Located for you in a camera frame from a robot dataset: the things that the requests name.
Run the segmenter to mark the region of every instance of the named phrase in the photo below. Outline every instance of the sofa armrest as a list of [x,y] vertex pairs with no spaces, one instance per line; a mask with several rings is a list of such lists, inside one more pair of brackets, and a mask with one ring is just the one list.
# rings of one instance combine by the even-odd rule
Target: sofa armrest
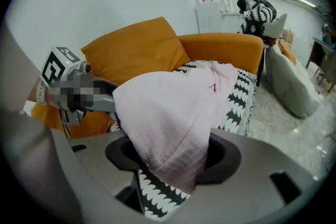
[[233,33],[178,36],[192,60],[215,60],[256,74],[264,49],[261,38]]

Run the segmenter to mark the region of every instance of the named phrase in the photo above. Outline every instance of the pink cloth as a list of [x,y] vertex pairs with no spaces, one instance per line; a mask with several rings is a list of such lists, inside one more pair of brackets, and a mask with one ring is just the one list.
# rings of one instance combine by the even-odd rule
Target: pink cloth
[[177,72],[135,77],[113,92],[122,129],[150,171],[165,183],[191,193],[205,166],[210,129],[229,111],[225,100],[238,71],[212,63]]

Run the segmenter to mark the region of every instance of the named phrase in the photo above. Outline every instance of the marble floor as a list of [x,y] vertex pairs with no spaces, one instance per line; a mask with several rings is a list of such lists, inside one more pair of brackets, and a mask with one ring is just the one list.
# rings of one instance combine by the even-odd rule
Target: marble floor
[[321,93],[318,110],[309,118],[293,116],[274,96],[262,74],[250,120],[250,137],[268,142],[321,178],[328,174],[336,158],[336,87],[326,94],[329,85],[317,86],[313,79],[317,66],[307,69],[316,89]]

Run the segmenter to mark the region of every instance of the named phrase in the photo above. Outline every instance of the white cabinet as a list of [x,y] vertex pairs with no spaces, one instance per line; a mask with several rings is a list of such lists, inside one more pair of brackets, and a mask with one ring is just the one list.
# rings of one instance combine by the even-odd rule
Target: white cabinet
[[244,20],[244,15],[239,12],[222,13],[222,32],[237,33]]

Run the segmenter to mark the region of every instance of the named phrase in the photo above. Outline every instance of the fluorescent light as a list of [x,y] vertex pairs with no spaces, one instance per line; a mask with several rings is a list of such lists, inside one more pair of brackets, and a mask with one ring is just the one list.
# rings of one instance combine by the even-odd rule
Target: fluorescent light
[[301,1],[301,2],[304,2],[304,3],[306,3],[307,5],[309,5],[309,6],[312,6],[312,7],[316,8],[316,6],[315,6],[314,4],[311,4],[311,3],[310,3],[310,2],[308,2],[307,0],[299,0],[299,1]]

